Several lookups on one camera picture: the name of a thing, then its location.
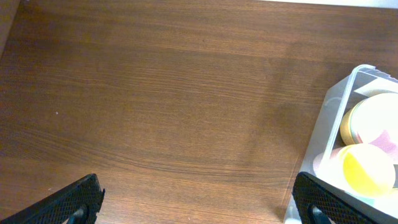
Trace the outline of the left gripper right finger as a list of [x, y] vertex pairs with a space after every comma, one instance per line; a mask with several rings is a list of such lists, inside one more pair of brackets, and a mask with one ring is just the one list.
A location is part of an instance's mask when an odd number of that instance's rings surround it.
[[302, 223], [380, 223], [381, 213], [308, 172], [296, 176], [292, 195]]

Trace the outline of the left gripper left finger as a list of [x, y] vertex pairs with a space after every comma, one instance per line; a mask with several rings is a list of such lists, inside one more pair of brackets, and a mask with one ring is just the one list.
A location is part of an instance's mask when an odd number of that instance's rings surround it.
[[1, 223], [95, 223], [104, 200], [96, 174], [88, 174]]

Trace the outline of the pink plastic cup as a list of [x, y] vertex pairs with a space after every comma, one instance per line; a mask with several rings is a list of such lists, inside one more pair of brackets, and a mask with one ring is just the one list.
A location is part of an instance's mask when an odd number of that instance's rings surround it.
[[319, 179], [328, 182], [335, 187], [341, 187], [345, 182], [343, 166], [339, 158], [340, 152], [346, 147], [332, 150], [329, 159], [323, 160], [324, 153], [317, 155], [313, 160], [313, 171]]

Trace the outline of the yellow plastic cup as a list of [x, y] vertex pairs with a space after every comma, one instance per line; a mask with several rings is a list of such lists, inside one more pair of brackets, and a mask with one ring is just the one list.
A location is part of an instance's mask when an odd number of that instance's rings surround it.
[[336, 183], [343, 190], [365, 198], [387, 195], [396, 181], [393, 160], [379, 147], [353, 144], [336, 155]]

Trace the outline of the yellow plastic bowl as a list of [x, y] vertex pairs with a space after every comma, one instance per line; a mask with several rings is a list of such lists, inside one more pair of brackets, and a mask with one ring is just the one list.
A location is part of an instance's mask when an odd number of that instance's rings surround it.
[[356, 141], [354, 140], [354, 135], [351, 130], [351, 118], [353, 115], [354, 109], [350, 109], [342, 118], [341, 124], [340, 124], [340, 135], [343, 140], [343, 142], [346, 145], [352, 145], [356, 144]]

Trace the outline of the pink plastic bowl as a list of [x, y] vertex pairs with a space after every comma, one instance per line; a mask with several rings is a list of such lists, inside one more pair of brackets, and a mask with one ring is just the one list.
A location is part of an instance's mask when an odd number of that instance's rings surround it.
[[350, 125], [354, 142], [377, 146], [397, 163], [396, 93], [381, 93], [358, 103]]

